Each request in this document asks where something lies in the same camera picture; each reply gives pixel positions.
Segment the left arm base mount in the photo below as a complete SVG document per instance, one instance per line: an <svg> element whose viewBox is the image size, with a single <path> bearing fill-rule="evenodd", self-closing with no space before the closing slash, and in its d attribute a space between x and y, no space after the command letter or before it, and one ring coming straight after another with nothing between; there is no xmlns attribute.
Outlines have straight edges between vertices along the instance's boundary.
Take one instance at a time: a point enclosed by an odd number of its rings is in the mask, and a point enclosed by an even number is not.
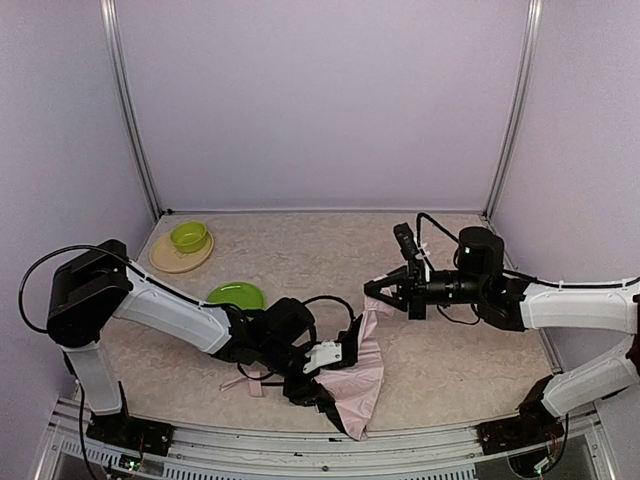
<svg viewBox="0 0 640 480"><path fill-rule="evenodd" d="M86 434L90 439L104 444L166 457L173 438L171 424L136 417L94 417Z"/></svg>

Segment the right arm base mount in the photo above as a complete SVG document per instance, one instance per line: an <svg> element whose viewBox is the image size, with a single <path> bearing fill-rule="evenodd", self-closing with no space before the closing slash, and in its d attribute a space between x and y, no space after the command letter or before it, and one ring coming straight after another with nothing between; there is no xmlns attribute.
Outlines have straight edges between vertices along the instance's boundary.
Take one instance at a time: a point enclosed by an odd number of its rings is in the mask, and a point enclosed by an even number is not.
<svg viewBox="0 0 640 480"><path fill-rule="evenodd" d="M476 431L484 455L517 450L564 435L564 427L557 419L538 420L521 416L483 422Z"/></svg>

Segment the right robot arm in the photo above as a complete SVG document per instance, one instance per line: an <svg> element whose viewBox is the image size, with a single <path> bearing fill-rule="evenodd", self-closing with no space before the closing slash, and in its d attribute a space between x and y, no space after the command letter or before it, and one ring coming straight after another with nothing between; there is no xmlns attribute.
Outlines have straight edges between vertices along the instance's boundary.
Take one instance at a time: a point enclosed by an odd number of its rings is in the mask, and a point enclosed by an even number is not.
<svg viewBox="0 0 640 480"><path fill-rule="evenodd" d="M484 227L456 237L456 267L432 270L408 224L395 226L405 266L365 284L366 296L423 320L429 306L470 305L485 323L523 332L544 328L612 330L623 340L568 372L538 381L518 407L523 418L559 418L639 382L639 281L552 283L504 268L504 242Z"/></svg>

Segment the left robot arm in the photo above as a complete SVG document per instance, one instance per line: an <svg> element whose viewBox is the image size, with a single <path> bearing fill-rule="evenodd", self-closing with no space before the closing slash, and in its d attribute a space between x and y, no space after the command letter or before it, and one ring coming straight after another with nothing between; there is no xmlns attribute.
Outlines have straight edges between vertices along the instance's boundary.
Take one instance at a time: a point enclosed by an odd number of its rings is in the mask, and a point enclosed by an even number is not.
<svg viewBox="0 0 640 480"><path fill-rule="evenodd" d="M97 416L123 412L125 397L115 378L101 332L112 319L135 322L189 343L220 361L259 363L283 379L293 404L326 412L331 394L305 372L315 320L300 301L281 298L267 309L209 304L155 279L131 262L125 245L109 240L58 267L47 319L49 337L68 357Z"/></svg>

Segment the pink and black umbrella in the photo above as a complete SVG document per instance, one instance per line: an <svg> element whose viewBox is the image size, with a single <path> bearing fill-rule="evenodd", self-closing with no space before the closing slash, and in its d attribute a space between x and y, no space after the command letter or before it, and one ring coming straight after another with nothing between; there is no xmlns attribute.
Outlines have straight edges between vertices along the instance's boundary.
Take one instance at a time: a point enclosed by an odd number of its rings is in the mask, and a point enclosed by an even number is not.
<svg viewBox="0 0 640 480"><path fill-rule="evenodd" d="M305 354L322 342L309 305L321 301L346 308L349 326L333 341L356 343L357 362L348 368L305 374L302 371L307 362ZM262 383L277 375L282 378L282 394L287 375L304 374L314 378L330 394L330 403L325 407L311 407L324 414L339 432L357 441L366 438L384 380L377 334L383 313L368 311L366 300L363 312L357 315L346 300L333 295L319 295L304 301L282 298L266 310L229 307L225 312L230 315L231 338L213 354L214 358L234 364L242 375L247 374L246 366L255 363L263 366L266 374L254 380Z"/></svg>

